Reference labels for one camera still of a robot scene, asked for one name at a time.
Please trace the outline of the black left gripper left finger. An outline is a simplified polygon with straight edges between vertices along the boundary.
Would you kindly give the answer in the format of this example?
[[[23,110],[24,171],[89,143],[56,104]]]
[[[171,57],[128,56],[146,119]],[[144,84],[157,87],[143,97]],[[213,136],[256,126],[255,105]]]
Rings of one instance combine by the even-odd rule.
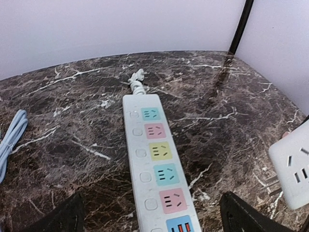
[[[84,203],[75,193],[39,221],[24,229],[25,232],[83,232]]]

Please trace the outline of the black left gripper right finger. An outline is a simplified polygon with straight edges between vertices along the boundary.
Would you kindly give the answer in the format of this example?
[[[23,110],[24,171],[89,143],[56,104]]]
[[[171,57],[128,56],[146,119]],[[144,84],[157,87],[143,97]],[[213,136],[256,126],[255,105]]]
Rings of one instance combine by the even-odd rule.
[[[290,232],[291,229],[259,213],[231,191],[220,199],[220,213],[225,232]]]

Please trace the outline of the white multicolour power strip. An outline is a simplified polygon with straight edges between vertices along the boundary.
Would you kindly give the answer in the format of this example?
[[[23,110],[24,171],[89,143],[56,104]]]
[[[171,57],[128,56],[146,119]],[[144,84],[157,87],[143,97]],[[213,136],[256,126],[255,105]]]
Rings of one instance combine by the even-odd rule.
[[[200,232],[202,229],[159,96],[125,95],[123,112],[139,230]]]

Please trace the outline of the white cube socket adapter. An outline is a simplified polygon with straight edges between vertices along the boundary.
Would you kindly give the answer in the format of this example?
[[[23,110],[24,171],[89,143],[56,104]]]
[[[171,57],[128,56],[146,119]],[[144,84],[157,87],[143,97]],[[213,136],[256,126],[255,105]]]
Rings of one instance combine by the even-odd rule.
[[[268,150],[285,201],[290,209],[309,203],[309,122],[274,143]]]

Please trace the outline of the right black frame post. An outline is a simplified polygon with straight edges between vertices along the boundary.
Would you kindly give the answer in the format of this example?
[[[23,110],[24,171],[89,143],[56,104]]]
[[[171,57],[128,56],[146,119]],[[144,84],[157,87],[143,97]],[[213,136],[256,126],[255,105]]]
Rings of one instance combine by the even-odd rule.
[[[232,55],[236,54],[237,48],[238,48],[239,43],[241,41],[241,38],[243,36],[246,24],[248,22],[253,3],[254,3],[254,0],[246,0],[245,1],[237,29],[235,31],[233,40],[232,40],[230,48],[228,50],[228,52]]]

